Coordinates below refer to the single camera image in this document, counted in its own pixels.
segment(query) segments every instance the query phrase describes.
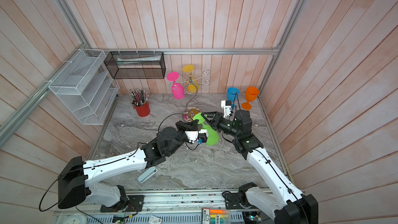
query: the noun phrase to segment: black wire mesh basket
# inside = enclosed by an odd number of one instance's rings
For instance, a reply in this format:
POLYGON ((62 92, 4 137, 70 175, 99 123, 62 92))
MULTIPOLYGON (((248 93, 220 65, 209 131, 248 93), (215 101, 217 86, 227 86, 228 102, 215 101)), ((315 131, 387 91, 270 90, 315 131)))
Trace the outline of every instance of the black wire mesh basket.
POLYGON ((111 51, 105 65, 114 79, 164 79, 163 52, 111 51))

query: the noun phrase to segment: wire mesh shelf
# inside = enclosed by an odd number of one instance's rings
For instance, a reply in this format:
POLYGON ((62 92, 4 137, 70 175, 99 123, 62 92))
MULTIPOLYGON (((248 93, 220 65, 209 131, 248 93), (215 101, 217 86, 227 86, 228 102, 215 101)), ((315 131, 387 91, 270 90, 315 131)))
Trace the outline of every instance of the wire mesh shelf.
POLYGON ((163 52, 111 51, 105 65, 114 79, 164 79, 163 52))
POLYGON ((55 94, 81 95, 105 58, 103 50, 79 51, 52 81, 50 90, 55 94))
POLYGON ((119 91, 108 71, 97 73, 104 59, 102 50, 81 50, 49 86, 82 124, 102 125, 119 91))

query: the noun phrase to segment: blue cup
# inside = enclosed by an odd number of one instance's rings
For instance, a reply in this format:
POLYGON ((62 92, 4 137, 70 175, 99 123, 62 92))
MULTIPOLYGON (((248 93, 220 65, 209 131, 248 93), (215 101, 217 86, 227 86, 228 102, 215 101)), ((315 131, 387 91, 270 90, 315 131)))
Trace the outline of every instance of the blue cup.
POLYGON ((230 87, 230 88, 228 88, 228 89, 226 90, 226 98, 227 98, 227 100, 231 101, 232 104, 234 103, 234 99, 235 99, 235 102, 238 101, 238 99, 235 97, 235 94, 236 94, 236 93, 237 93, 237 95, 239 95, 239 93, 240 93, 239 89, 237 89, 236 87, 230 87))

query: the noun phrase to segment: orange marker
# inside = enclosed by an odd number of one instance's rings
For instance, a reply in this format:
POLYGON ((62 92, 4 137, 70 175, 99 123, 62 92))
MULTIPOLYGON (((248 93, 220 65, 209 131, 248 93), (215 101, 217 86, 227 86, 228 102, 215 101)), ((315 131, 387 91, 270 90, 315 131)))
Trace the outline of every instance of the orange marker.
POLYGON ((223 214, 224 211, 223 210, 217 210, 217 209, 211 209, 210 210, 210 214, 223 214))

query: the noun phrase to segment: marble tabletop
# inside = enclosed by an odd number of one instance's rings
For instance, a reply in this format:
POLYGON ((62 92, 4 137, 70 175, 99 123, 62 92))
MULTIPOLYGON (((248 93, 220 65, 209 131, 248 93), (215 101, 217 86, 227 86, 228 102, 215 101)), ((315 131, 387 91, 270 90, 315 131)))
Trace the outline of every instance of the marble tabletop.
MULTIPOLYGON (((197 100, 202 111, 222 111, 221 100, 225 94, 198 94, 197 100)), ((251 103, 250 116, 253 121, 252 130, 263 143, 270 157, 281 168, 274 144, 261 113, 258 99, 251 103)), ((188 99, 176 100, 171 94, 150 95, 148 102, 150 114, 139 117, 136 110, 129 103, 128 95, 122 95, 115 108, 102 142, 95 153, 94 159, 116 156, 137 148, 137 142, 150 142, 156 137, 160 122, 168 115, 182 112, 188 99)), ((181 115, 169 117, 162 124, 162 128, 171 126, 182 119, 181 115)), ((122 185, 126 190, 137 189, 235 189, 239 186, 254 182, 259 187, 266 187, 266 183, 259 173, 236 152, 231 143, 220 140, 213 146, 201 144, 195 151, 181 146, 175 154, 167 157, 166 161, 156 166, 158 172, 143 183, 137 178, 145 171, 132 171, 110 177, 103 181, 108 185, 122 185)))

